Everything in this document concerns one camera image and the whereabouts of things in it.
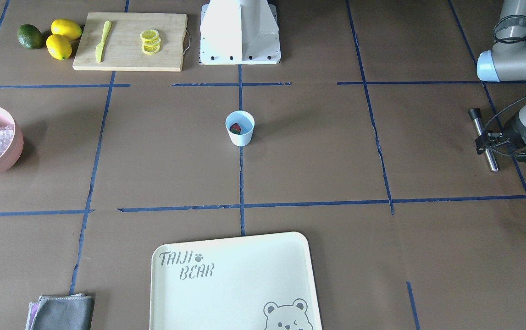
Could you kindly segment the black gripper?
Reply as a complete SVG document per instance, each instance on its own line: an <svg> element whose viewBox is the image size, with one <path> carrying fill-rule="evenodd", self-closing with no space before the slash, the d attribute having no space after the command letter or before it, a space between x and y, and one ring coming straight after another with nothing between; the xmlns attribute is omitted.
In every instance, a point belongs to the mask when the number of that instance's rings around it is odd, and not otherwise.
<svg viewBox="0 0 526 330"><path fill-rule="evenodd" d="M475 144L479 155L492 152L500 156L514 156L517 161L526 162L526 127L517 115L507 121L504 133L485 130L475 139Z"/></svg>

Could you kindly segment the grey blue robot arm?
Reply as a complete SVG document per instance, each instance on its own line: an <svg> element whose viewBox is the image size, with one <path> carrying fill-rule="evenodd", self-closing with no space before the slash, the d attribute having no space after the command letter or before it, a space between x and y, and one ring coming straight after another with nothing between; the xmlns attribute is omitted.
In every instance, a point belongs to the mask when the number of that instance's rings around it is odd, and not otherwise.
<svg viewBox="0 0 526 330"><path fill-rule="evenodd" d="M477 59L477 77L483 82L526 81L526 0L506 0L493 28L494 44ZM478 154L499 153L526 162L526 104L493 133L486 127L475 140Z"/></svg>

